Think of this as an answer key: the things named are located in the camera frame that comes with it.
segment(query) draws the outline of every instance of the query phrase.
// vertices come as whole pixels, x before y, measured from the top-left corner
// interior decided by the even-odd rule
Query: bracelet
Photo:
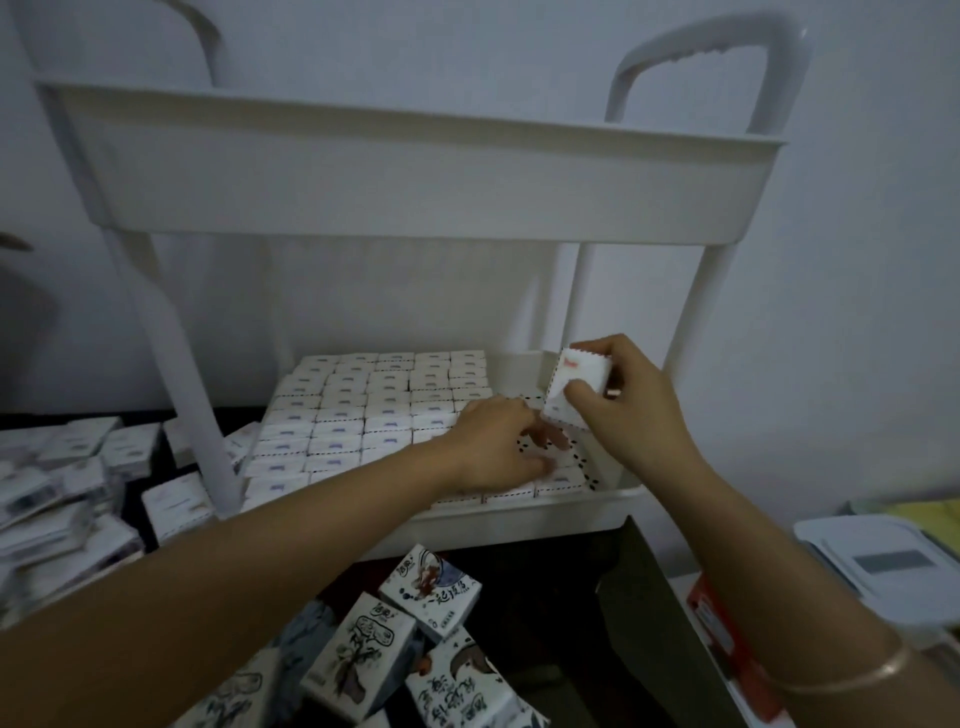
[[[792,692],[795,695],[836,695],[839,692],[857,691],[863,688],[869,688],[876,683],[882,682],[887,678],[893,677],[900,672],[910,659],[910,645],[900,637],[900,647],[894,653],[893,657],[887,660],[883,665],[862,675],[851,677],[846,680],[837,680],[823,685],[791,685],[771,677],[770,674],[760,667],[760,671],[771,685],[780,688],[784,692]]]

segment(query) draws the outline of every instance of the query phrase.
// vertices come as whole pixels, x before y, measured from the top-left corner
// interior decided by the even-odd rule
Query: red box
[[[707,630],[716,651],[726,655],[730,673],[747,705],[756,717],[769,723],[783,710],[780,697],[767,683],[747,641],[702,574],[686,596],[686,603]]]

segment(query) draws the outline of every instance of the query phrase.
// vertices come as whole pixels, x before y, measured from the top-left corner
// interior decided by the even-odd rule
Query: white tray
[[[487,362],[494,392],[532,398],[538,391],[542,393],[556,354],[488,354]],[[402,556],[417,543],[446,550],[618,528],[631,508],[642,498],[653,496],[630,477],[622,477],[623,469],[591,435],[574,437],[587,451],[584,471],[595,490],[575,496],[537,496],[516,502],[424,511],[377,544],[362,560]]]
[[[56,91],[99,185],[90,219],[129,231],[725,245],[782,144],[37,83]]]

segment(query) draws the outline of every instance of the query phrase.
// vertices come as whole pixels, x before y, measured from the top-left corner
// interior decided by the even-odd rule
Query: white wall
[[[787,523],[849,497],[926,492],[960,473],[960,6],[781,4],[808,23],[814,62],[786,131],[791,146],[681,395],[721,472]],[[44,67],[204,83],[199,47],[156,3],[42,5],[40,17],[14,0]],[[249,87],[556,120],[599,118],[612,70],[645,37],[755,6],[205,5]],[[146,342],[45,129],[8,13],[0,34],[0,230],[37,245],[32,255],[0,253],[0,408],[164,406]],[[637,82],[627,120],[739,131],[761,69],[754,51],[659,67]],[[557,330],[558,317],[547,316],[555,314],[549,246],[519,260],[495,245],[290,248],[285,275],[301,352],[520,350],[552,343]],[[161,249],[215,402],[265,401],[273,366],[255,247],[163,241]],[[662,359],[696,260],[692,250],[603,250],[576,333],[624,330]],[[401,286],[398,268],[418,285]],[[380,321],[369,315],[374,295],[389,302]],[[642,517],[662,552],[678,545],[662,514]]]

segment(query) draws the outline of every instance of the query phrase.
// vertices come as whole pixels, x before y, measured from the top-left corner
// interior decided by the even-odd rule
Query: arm
[[[607,400],[574,381],[567,399],[673,518],[768,674],[823,685],[870,672],[897,652],[890,626],[710,468],[670,380],[630,339],[573,346],[612,356],[621,394]],[[960,694],[916,653],[869,688],[782,698],[801,726],[948,726],[960,716]]]
[[[441,437],[184,535],[28,617],[0,635],[3,714],[16,726],[168,725],[439,497],[545,474],[550,461],[516,451],[521,432],[563,439],[520,400],[472,402]]]

